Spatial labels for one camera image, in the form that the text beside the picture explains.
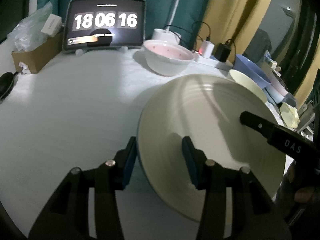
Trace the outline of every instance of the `power adapter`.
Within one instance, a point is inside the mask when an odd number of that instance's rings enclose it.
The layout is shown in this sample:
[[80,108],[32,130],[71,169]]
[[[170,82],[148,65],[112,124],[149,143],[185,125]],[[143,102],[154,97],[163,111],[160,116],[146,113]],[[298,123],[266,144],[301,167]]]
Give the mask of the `power adapter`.
[[210,41],[202,41],[201,47],[199,49],[199,54],[204,58],[210,58],[213,48],[214,44],[212,44]]
[[217,46],[216,53],[214,57],[221,62],[226,62],[231,52],[230,43],[226,42],[225,44],[219,43]]

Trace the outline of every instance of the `cream plate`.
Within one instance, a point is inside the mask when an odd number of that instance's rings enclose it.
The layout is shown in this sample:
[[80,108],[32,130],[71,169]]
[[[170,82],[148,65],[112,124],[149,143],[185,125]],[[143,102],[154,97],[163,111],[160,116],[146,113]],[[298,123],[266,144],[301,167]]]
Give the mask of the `cream plate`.
[[258,132],[241,125],[250,111],[276,123],[267,106],[243,86],[211,75],[188,75],[162,86],[144,108],[139,128],[140,162],[156,193],[172,208],[200,221],[205,191],[192,185],[181,140],[224,167],[249,165],[270,196],[280,185],[285,155]]

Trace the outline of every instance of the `tablet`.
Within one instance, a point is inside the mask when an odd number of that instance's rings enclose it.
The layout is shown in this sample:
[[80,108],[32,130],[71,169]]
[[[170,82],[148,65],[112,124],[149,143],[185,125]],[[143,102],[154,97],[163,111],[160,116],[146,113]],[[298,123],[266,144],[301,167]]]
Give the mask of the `tablet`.
[[145,0],[71,0],[63,50],[141,46],[145,5]]

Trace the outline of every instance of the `white charger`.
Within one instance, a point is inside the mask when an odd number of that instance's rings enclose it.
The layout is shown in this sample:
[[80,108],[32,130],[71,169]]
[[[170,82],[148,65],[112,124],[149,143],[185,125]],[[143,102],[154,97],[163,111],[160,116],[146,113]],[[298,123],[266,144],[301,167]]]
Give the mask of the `white charger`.
[[202,41],[201,47],[199,49],[199,54],[204,58],[210,58],[213,49],[213,43],[211,43],[210,41]]

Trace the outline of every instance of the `tissue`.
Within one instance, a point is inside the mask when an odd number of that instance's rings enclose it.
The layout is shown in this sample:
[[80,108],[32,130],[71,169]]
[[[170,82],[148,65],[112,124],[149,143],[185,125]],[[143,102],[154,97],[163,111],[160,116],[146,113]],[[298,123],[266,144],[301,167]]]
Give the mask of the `tissue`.
[[296,108],[288,105],[287,103],[282,103],[282,106],[280,107],[280,113],[287,127],[298,128],[300,119]]
[[31,74],[27,64],[24,64],[23,62],[20,61],[19,62],[19,67],[22,68],[22,71],[21,71],[22,74]]

